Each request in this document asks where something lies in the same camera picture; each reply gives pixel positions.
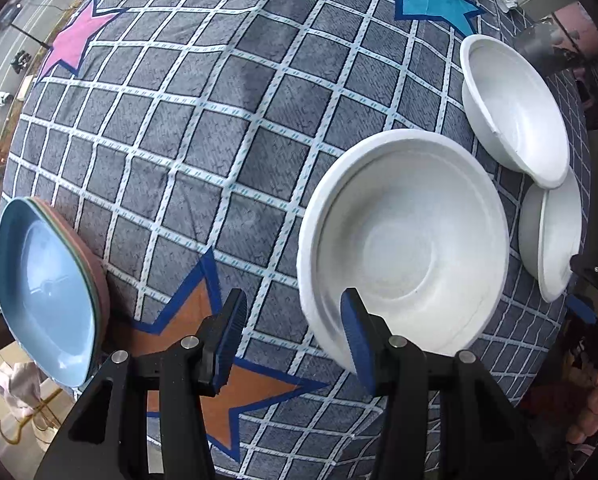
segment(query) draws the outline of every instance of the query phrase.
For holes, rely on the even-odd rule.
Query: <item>pink star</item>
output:
[[[64,28],[52,42],[50,53],[39,70],[37,81],[41,81],[47,76],[57,64],[63,65],[77,75],[90,40],[122,12],[125,12],[125,9],[115,9],[97,14],[96,0],[90,0],[73,22]]]

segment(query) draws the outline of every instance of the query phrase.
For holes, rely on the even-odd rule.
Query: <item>gray tablecloth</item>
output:
[[[509,43],[528,25],[522,11],[477,4],[485,13],[472,21],[483,34]],[[470,129],[454,28],[396,20],[395,0],[98,1],[98,10],[112,7],[128,10],[96,35],[78,75],[57,66],[26,101],[2,204],[31,194],[49,200],[101,257],[114,298],[146,323],[214,248],[223,298],[240,286],[252,307],[239,357],[328,384],[242,412],[238,461],[212,447],[219,471],[294,480],[372,467],[384,404],[317,347],[294,263],[317,182],[346,149],[381,130],[446,135],[492,176],[510,227],[509,270],[472,349],[509,399],[521,398],[559,331],[563,298],[543,302],[521,264],[517,224],[530,182],[500,167]],[[570,73],[548,84],[582,189],[583,243],[583,110]],[[159,439],[158,420],[150,433]],[[438,450],[432,423],[427,468]]]

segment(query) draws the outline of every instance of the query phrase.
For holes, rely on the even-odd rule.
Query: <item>white bowl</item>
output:
[[[517,51],[489,36],[461,43],[463,107],[477,139],[509,170],[539,187],[559,187],[568,172],[568,135],[541,75]]]
[[[541,297],[552,302],[566,290],[570,258],[581,243],[581,195],[572,169],[562,186],[530,186],[519,216],[519,253],[539,282]]]
[[[319,345],[354,372],[340,297],[425,351],[454,355],[492,316],[508,269],[508,224],[488,174],[453,140],[391,130],[327,171],[299,234],[301,308]]]

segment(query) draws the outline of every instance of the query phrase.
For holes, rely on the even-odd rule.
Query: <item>stack of plates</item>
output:
[[[0,306],[26,353],[64,386],[83,384],[108,326],[110,298],[94,254],[54,209],[15,198],[0,218]]]

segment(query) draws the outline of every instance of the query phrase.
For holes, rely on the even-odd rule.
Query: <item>metal screw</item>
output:
[[[185,348],[186,350],[189,350],[191,348],[194,348],[195,346],[197,346],[199,344],[199,338],[193,336],[193,335],[188,335],[185,336],[182,340],[181,340],[181,346],[183,348]]]
[[[462,363],[466,363],[467,365],[471,365],[474,361],[477,360],[476,355],[474,355],[469,350],[461,350],[459,352],[459,360]]]
[[[117,350],[112,354],[112,362],[115,364],[121,364],[128,358],[128,352],[125,350]]]
[[[390,343],[390,346],[393,346],[394,348],[403,348],[408,344],[408,340],[402,335],[391,335],[388,339],[388,343]]]

